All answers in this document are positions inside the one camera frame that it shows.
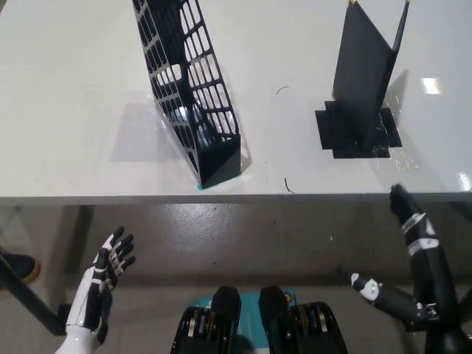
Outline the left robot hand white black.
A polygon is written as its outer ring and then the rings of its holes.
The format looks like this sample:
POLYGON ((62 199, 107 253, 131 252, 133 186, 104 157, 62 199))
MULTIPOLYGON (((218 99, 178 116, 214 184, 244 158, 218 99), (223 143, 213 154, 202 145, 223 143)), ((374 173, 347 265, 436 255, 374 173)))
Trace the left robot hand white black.
POLYGON ((66 321, 68 328, 85 328, 100 342, 104 341, 108 332, 112 291, 125 270, 136 261, 131 254, 133 235, 125 236, 124 232, 124 227, 118 227, 99 248, 83 274, 66 321))

